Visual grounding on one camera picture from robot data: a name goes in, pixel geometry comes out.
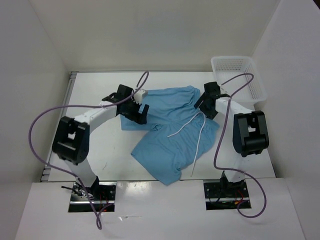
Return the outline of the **light blue shorts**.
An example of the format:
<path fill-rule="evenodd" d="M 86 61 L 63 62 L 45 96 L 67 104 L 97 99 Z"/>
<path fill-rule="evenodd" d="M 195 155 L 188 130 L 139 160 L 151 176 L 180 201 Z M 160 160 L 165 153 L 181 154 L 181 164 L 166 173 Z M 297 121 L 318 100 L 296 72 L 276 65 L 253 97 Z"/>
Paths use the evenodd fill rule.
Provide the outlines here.
<path fill-rule="evenodd" d="M 166 186 L 215 144 L 220 126 L 194 107 L 200 96 L 191 85 L 149 90 L 143 100 L 149 105 L 146 124 L 120 118 L 123 131 L 146 131 L 131 156 Z"/>

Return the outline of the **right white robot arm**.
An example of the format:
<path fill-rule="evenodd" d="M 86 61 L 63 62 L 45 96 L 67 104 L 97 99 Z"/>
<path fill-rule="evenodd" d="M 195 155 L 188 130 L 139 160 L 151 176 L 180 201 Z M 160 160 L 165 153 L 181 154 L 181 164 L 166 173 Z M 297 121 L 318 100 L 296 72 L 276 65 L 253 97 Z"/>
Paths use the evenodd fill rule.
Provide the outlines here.
<path fill-rule="evenodd" d="M 222 171 L 219 191 L 225 197 L 230 197 L 237 191 L 247 173 L 246 164 L 269 147 L 269 134 L 265 114 L 243 107 L 233 100 L 234 94 L 221 93 L 217 82 L 204 84 L 204 93 L 194 104 L 204 115 L 212 120 L 217 114 L 224 115 L 224 123 L 213 157 L 213 166 Z M 223 143 L 228 124 L 232 127 L 232 145 L 238 154 L 232 164 L 227 167 L 217 165 L 218 155 Z"/>

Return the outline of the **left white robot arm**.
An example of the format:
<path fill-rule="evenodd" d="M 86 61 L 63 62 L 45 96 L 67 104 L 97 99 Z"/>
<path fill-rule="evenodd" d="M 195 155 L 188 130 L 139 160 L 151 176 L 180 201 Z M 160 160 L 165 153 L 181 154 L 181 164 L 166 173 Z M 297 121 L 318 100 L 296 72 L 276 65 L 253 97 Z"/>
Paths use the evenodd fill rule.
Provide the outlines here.
<path fill-rule="evenodd" d="M 106 121 L 118 115 L 139 124 L 147 123 L 149 105 L 139 112 L 148 91 L 120 84 L 116 92 L 103 98 L 99 107 L 90 109 L 74 118 L 64 116 L 60 119 L 53 140 L 52 151 L 66 162 L 76 181 L 81 185 L 82 194 L 89 200 L 96 199 L 101 193 L 100 180 L 93 172 L 88 154 L 90 134 Z"/>

